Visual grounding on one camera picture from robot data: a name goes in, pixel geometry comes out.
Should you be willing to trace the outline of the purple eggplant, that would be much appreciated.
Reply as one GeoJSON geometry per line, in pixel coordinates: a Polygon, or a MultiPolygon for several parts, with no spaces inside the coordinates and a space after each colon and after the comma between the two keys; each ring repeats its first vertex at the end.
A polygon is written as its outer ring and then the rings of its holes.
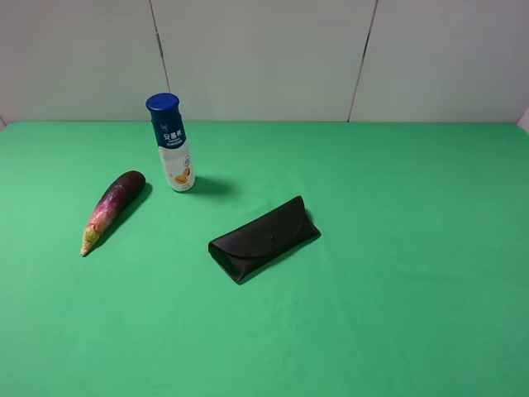
{"type": "Polygon", "coordinates": [[[104,192],[83,230],[80,255],[86,256],[104,232],[145,187],[145,176],[136,170],[120,175],[104,192]]]}

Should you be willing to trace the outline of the black leather glasses case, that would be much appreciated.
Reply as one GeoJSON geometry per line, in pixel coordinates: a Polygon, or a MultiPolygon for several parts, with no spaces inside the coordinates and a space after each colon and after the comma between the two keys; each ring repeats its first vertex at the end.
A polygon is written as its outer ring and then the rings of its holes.
{"type": "Polygon", "coordinates": [[[207,249],[226,274],[237,284],[242,284],[270,262],[320,236],[303,198],[296,196],[210,241],[207,249]]]}

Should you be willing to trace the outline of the blue capped yogurt bottle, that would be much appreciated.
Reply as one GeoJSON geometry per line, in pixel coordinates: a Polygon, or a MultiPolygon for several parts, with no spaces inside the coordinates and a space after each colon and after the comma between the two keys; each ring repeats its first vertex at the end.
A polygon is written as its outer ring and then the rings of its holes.
{"type": "Polygon", "coordinates": [[[195,174],[187,143],[179,98],[172,93],[157,93],[145,102],[170,188],[182,193],[195,183],[195,174]]]}

